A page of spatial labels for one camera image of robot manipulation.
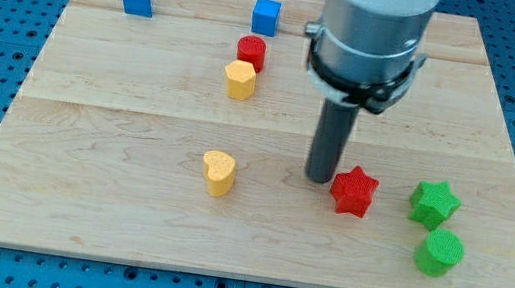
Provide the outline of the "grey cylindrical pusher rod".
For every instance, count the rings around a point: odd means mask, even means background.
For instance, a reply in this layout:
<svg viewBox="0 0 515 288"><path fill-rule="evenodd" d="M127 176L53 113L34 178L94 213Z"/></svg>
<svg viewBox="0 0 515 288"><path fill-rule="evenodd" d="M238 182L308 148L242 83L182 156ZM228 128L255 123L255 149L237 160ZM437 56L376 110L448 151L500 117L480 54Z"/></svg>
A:
<svg viewBox="0 0 515 288"><path fill-rule="evenodd" d="M358 113L357 106L324 101L304 169L309 180L326 184L334 178Z"/></svg>

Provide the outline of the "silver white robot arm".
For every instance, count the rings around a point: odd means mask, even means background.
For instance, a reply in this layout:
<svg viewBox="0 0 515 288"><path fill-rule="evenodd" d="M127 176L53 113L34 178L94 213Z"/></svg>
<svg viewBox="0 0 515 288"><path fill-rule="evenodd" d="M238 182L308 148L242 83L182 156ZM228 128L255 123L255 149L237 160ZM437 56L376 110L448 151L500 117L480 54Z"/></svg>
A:
<svg viewBox="0 0 515 288"><path fill-rule="evenodd" d="M408 92L426 57L417 48L440 0L325 0L305 25L307 72L324 96L305 173L334 177L360 110L381 114Z"/></svg>

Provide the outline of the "black clamp ring mount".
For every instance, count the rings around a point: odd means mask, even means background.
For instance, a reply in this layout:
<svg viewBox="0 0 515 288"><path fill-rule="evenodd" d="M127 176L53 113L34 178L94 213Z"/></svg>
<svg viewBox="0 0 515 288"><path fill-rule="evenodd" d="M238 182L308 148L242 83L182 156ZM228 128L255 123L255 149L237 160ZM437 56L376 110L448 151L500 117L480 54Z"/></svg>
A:
<svg viewBox="0 0 515 288"><path fill-rule="evenodd" d="M406 95L418 70L426 62L426 54L423 53L408 62L406 68L391 80L359 83L334 73L323 63L316 48L317 41L311 40L307 55L307 72L319 92L336 105L350 108L357 106L378 115Z"/></svg>

